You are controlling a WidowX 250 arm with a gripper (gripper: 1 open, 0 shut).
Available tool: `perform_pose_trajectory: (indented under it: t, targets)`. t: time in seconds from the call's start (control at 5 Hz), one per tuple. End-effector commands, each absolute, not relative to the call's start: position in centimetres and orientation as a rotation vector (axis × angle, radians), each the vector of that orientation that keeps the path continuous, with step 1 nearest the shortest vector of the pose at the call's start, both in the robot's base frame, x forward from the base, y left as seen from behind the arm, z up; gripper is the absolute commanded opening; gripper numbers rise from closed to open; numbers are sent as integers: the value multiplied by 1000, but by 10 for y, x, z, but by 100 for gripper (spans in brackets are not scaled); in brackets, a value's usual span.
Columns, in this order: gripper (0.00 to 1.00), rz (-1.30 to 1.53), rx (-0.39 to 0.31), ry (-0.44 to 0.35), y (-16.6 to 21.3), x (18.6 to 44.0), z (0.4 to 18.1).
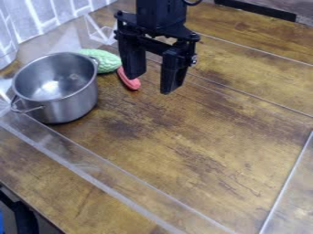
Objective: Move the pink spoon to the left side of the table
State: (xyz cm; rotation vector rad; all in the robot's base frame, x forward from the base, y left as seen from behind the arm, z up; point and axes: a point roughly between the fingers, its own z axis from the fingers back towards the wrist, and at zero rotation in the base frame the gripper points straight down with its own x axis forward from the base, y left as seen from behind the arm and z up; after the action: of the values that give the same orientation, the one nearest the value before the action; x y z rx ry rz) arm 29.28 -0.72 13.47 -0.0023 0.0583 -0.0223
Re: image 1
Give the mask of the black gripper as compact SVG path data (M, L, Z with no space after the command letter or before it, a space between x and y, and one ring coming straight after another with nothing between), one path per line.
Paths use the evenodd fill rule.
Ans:
M135 0L135 12L118 11L121 61L126 77L134 80L147 71L146 52L164 55L161 93L184 84L189 67L197 63L200 35L185 27L188 7L201 0Z

